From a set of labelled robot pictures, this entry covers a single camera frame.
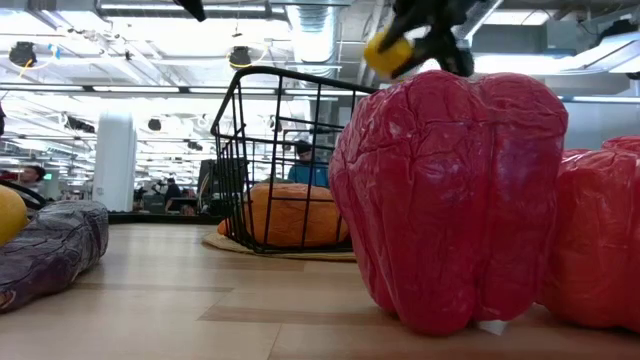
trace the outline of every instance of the ceiling duct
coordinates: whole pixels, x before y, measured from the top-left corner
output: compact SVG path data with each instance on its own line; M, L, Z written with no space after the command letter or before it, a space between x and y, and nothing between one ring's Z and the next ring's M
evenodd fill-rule
M293 48L301 72L334 78L336 69L319 64L333 62L338 40L338 8L322 5L287 6L289 21L294 30Z

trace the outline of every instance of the bell pepper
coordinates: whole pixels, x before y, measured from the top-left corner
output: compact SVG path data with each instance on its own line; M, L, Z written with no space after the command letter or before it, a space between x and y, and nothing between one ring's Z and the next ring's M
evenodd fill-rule
M567 117L516 74L427 72L361 100L330 184L377 304L431 335L526 311L553 236Z
M556 317L640 332L638 160L608 149L574 152L562 162L558 232L539 299Z

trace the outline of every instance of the white column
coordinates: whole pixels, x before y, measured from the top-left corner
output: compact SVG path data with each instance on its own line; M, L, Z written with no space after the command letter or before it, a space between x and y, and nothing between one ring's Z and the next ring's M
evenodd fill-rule
M136 166L136 127L130 112L100 114L93 200L109 211L131 211Z

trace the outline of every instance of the wire basket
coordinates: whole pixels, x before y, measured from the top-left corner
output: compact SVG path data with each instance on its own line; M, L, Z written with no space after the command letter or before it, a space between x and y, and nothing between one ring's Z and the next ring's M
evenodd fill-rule
M245 88L243 90L242 79L249 75L270 75L277 79L278 86L275 89ZM292 80L303 83L304 87L294 89L283 86L285 82ZM231 81L211 127L211 134L216 139L217 152L215 175L212 177L212 181L217 183L211 186L217 189L216 196L219 207L226 216L223 220L226 235L256 253L351 251L351 242L348 235L345 238L346 229L343 228L345 225L343 225L337 209L335 210L337 221L332 220L336 224L333 226L335 227L335 236L333 237L335 240L317 244L313 239L310 239L312 236L308 234L310 209L320 206L318 205L320 203L333 203L330 197L314 198L312 192L320 191L316 187L328 188L329 159L337 138L350 119L357 100L375 91L375 89L368 87L273 67L255 66L239 70ZM289 104L288 101L300 99L300 96L303 97L302 100L308 100L310 108L308 118L310 119L295 118L292 111L289 113L291 116L286 116L283 111L283 103ZM267 126L271 128L271 131L265 132L263 136L247 134L248 119L245 115L247 108L243 97L244 102L247 103L247 99L256 97L275 100L275 104L268 103L269 108L262 116L262 118L268 119ZM338 109L338 112L344 112L348 109L346 121L345 116L342 116L342 121L340 121L339 116L325 116L326 114L321 110L321 108L329 109L327 112L335 115L336 109L339 108L336 106L338 104L335 103L336 101L346 105ZM310 160L304 163L295 154L291 156L292 150L300 145L295 141L295 138L300 137L301 134L309 138L305 146L310 148L311 152ZM274 195L274 189L283 186L279 184L280 182L289 182L294 168L296 174L300 169L302 169L302 174L305 174L308 168L305 196ZM266 169L267 173L261 175L261 169ZM289 175L285 175L287 169L289 169ZM327 179L326 182L319 180L321 176L318 174L324 175L324 178ZM266 214L264 214L265 209L258 209L257 202L252 201L251 198L251 189L259 183L264 184L260 185L261 190L264 190L268 184ZM296 239L295 244L290 242L282 244L277 238L274 239L276 236L270 232L270 227L278 226L273 222L274 212L278 211L277 202L287 202L286 204L298 204L299 202L304 205L297 205L297 208L304 208L304 214L297 213L302 216L303 223L299 242ZM262 228L258 228L258 221L263 221L261 224L264 232L262 232Z

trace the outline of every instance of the black wire basket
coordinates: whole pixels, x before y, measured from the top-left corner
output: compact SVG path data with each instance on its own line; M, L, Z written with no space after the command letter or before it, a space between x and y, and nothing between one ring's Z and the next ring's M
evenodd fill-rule
M250 75L271 75L277 79L278 87L272 89L272 92L262 89L261 98L273 100L275 98L275 109L269 109L270 113L265 113L263 118L268 119L268 126L272 129L265 136L248 136L247 121L245 119L245 108L243 107L243 96L245 101L247 98L253 98L256 91L260 89L245 89L243 92L242 79ZM285 88L285 81L294 80L304 84L304 88ZM341 104L347 104L350 108L348 117L356 106L357 100L367 96L375 89L345 83L333 79L317 77L308 74L302 74L294 71L288 71L273 67L248 67L239 70L222 101L222 105L216 115L211 127L211 134L215 136L217 162L215 164L214 176L212 176L211 184L214 192L217 193L218 207L226 216L224 227L226 235L241 245L253 250L256 253L294 253L294 252L346 252L351 251L351 242L348 235L344 238L345 228L341 227L342 219L339 215L337 226L335 226L335 242L323 243L322 245L311 244L307 229L309 222L309 210L313 203L333 202L327 198L313 198L312 188L317 184L314 178L318 169L324 169L328 173L329 159L333 153L334 146L339 134L346 124L337 121L337 117L323 116L321 107L327 102L339 101ZM303 97L310 100L311 120L296 119L293 116L287 117L281 115L282 103L289 99L295 99L296 95L309 95ZM223 118L227 123L222 128ZM302 161L298 160L295 155L291 156L292 150L299 143L295 141L296 136L305 134L308 138L306 146L310 147L311 160L304 164L309 168L309 177L306 183L306 196L301 197L282 197L274 195L274 184L285 181L278 177L284 178L287 168L291 169ZM324 143L318 142L318 138L323 137ZM256 149L262 149L262 153L256 153ZM268 174L262 178L258 175L256 167L267 169ZM266 204L266 219L264 222L264 233L257 233L256 224L256 208L255 202L251 199L251 189L259 183L268 184L268 198ZM302 202L304 204L304 222L300 231L300 241L295 245L278 244L277 239L270 239L270 226L273 219L273 211L277 211L274 207L275 202Z

